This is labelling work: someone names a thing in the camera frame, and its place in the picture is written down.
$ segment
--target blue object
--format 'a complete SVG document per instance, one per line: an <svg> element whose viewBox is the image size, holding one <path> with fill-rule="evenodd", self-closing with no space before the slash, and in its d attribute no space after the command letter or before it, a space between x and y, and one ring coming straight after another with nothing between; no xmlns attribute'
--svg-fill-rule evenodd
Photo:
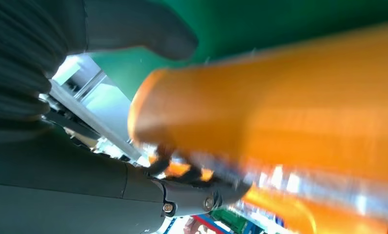
<svg viewBox="0 0 388 234"><path fill-rule="evenodd" d="M209 223L211 226L213 226L215 229L218 229L221 233L224 233L224 234L231 234L230 232L227 232L226 230L224 230L222 227L218 226L214 220L212 218L210 218L208 215L204 215L204 214L199 214L197 215L199 218L201 218L202 220L204 220L205 222Z"/></svg>
<svg viewBox="0 0 388 234"><path fill-rule="evenodd" d="M177 218L173 218L171 220L171 222L169 223L168 227L166 228L166 230L165 230L165 232L163 234L168 234L169 230L171 230L171 228L172 228L172 225L174 225L175 220L177 220Z"/></svg>

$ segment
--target red object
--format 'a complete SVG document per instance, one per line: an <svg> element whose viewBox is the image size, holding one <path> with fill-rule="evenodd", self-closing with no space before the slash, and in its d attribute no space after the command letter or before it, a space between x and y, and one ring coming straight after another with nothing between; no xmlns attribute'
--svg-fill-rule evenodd
<svg viewBox="0 0 388 234"><path fill-rule="evenodd" d="M212 225L211 223L205 221L204 219L202 219L201 217L197 216L197 215L193 215L192 216L196 221L204 224L207 228L215 231L216 234L225 234L223 232L221 232L220 230L218 230L214 225Z"/></svg>

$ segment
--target green object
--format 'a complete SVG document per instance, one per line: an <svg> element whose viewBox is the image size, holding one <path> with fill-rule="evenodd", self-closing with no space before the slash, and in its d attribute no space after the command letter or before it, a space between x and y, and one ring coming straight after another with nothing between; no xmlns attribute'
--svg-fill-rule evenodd
<svg viewBox="0 0 388 234"><path fill-rule="evenodd" d="M163 0L198 35L189 61L172 62L142 48L92 57L132 99L154 69L204 63L388 21L388 0Z"/></svg>
<svg viewBox="0 0 388 234"><path fill-rule="evenodd" d="M244 226L247 223L247 219L225 209L211 211L209 214L238 234L243 233Z"/></svg>

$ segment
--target metal bolt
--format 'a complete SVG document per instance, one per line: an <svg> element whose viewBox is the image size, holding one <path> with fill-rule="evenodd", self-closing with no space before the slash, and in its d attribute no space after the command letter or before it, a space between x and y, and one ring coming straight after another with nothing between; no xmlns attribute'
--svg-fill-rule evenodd
<svg viewBox="0 0 388 234"><path fill-rule="evenodd" d="M204 201L205 211L210 211L214 207L214 198L207 197Z"/></svg>
<svg viewBox="0 0 388 234"><path fill-rule="evenodd" d="M163 211L165 211L165 213L171 213L172 210L174 209L174 206L170 203L165 203L162 209Z"/></svg>

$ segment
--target gray robotic arm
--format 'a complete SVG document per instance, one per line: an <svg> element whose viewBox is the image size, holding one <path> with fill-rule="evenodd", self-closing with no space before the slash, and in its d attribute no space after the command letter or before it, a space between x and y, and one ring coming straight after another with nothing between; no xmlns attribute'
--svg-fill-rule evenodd
<svg viewBox="0 0 388 234"><path fill-rule="evenodd" d="M170 9L147 0L0 0L0 234L151 233L165 216L239 199L248 186L158 180L41 119L49 107L38 94L66 55L144 46L186 59L197 44Z"/></svg>

